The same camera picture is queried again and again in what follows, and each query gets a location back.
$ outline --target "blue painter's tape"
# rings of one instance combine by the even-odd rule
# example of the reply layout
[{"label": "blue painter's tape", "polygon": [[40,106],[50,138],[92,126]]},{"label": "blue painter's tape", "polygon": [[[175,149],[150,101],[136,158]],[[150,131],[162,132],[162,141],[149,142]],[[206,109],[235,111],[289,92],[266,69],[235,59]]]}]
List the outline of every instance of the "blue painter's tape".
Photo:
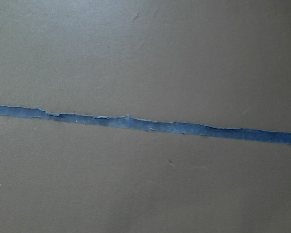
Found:
[{"label": "blue painter's tape", "polygon": [[240,140],[291,144],[291,133],[246,128],[221,128],[185,122],[159,122],[126,117],[91,116],[75,113],[48,113],[39,108],[1,106],[0,116],[18,118],[40,118],[88,125],[111,126],[126,129],[205,135],[210,137],[232,138]]}]

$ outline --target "blue tape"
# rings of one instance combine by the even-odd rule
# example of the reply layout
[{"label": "blue tape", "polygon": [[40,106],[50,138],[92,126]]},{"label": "blue tape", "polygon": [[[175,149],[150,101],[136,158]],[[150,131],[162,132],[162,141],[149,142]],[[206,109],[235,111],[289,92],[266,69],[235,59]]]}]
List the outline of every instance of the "blue tape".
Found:
[{"label": "blue tape", "polygon": [[18,106],[1,106],[0,116],[18,118],[40,118],[88,125],[101,125],[145,131],[181,133],[191,135],[205,135],[210,137],[232,138],[270,143],[291,144],[291,133],[246,128],[221,128],[184,122],[158,122],[127,117],[108,117],[80,115],[75,113],[48,113],[39,108],[25,108]]}]

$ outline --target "brown surface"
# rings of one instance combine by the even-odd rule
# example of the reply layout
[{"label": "brown surface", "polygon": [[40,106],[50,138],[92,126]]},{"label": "brown surface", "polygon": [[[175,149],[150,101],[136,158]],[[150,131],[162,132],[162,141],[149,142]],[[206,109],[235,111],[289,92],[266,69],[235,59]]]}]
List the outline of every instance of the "brown surface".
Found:
[{"label": "brown surface", "polygon": [[[0,104],[291,131],[291,1],[0,1]],[[0,117],[0,233],[291,232],[291,146]]]}]

